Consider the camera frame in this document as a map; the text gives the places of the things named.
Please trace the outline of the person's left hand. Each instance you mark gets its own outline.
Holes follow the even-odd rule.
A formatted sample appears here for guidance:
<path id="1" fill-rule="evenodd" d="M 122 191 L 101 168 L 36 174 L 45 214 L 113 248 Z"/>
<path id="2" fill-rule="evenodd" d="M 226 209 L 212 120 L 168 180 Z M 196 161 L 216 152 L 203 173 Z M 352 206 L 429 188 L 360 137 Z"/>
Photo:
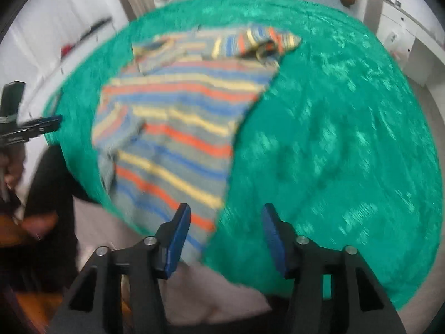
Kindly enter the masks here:
<path id="1" fill-rule="evenodd" d="M 26 160 L 26 149 L 23 143 L 1 150 L 1 168 L 4 169 L 4 181 L 10 190 L 15 190 L 20 183 Z"/>

